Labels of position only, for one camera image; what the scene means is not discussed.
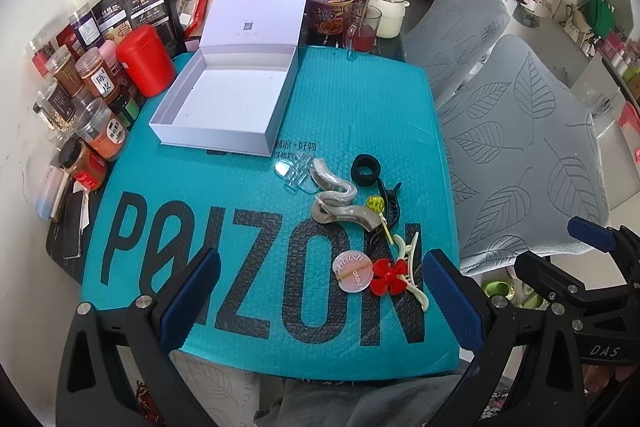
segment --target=gray fabric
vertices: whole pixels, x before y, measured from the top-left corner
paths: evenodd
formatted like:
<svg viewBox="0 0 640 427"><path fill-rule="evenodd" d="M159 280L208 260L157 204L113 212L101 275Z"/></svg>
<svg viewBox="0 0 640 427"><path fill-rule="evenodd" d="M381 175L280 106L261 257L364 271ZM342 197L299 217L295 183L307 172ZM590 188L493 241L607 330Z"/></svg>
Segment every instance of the gray fabric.
<svg viewBox="0 0 640 427"><path fill-rule="evenodd" d="M453 96L509 20L501 0L435 0L402 38L406 61L426 70L436 108Z"/></svg>
<svg viewBox="0 0 640 427"><path fill-rule="evenodd" d="M287 380L283 398L257 427L418 427L428 422L460 377L399 380L388 387Z"/></svg>
<svg viewBox="0 0 640 427"><path fill-rule="evenodd" d="M593 120L523 40L503 36L438 121L462 273L513 264L526 250L590 249L566 226L573 216L609 219Z"/></svg>

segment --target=green bag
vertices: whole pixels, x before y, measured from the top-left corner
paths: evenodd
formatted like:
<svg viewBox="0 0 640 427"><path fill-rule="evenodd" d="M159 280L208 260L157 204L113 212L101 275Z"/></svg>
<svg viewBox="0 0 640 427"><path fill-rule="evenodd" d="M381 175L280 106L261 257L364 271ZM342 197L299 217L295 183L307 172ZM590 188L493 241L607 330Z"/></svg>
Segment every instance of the green bag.
<svg viewBox="0 0 640 427"><path fill-rule="evenodd" d="M605 0L589 0L584 8L584 17L593 32L603 39L613 29L613 11Z"/></svg>

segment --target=glass cup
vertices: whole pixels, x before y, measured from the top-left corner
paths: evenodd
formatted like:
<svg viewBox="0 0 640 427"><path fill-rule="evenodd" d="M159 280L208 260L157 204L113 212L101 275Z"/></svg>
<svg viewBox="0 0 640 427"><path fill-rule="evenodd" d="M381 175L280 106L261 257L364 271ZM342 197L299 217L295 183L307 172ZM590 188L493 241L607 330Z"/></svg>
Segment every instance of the glass cup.
<svg viewBox="0 0 640 427"><path fill-rule="evenodd" d="M367 7L364 17L350 15L345 25L344 47L349 51L371 53L376 45L376 33L382 12L373 6Z"/></svg>

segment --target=pink compact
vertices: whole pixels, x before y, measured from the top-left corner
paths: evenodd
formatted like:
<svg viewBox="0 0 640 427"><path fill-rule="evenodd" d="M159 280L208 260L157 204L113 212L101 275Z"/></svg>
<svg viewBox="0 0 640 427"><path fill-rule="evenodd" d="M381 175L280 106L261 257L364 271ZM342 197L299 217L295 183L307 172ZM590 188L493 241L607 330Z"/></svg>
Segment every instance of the pink compact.
<svg viewBox="0 0 640 427"><path fill-rule="evenodd" d="M332 269L338 286L347 293L361 292L373 279L371 260L357 250L342 252L335 258Z"/></svg>

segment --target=yellow lollipop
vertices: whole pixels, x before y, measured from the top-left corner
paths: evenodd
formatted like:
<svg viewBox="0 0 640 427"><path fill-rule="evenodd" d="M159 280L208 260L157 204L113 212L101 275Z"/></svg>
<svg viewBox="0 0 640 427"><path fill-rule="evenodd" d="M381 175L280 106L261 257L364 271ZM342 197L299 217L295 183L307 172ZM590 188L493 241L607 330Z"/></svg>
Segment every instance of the yellow lollipop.
<svg viewBox="0 0 640 427"><path fill-rule="evenodd" d="M367 208L373 210L376 214L380 216L380 220L382 221L382 228L385 229L386 240L389 243L389 246L392 247L394 244L394 240L391 238L391 234L389 233L389 229L386 227L386 219L385 219L385 200L381 196L369 196L367 198L367 202L365 203Z"/></svg>

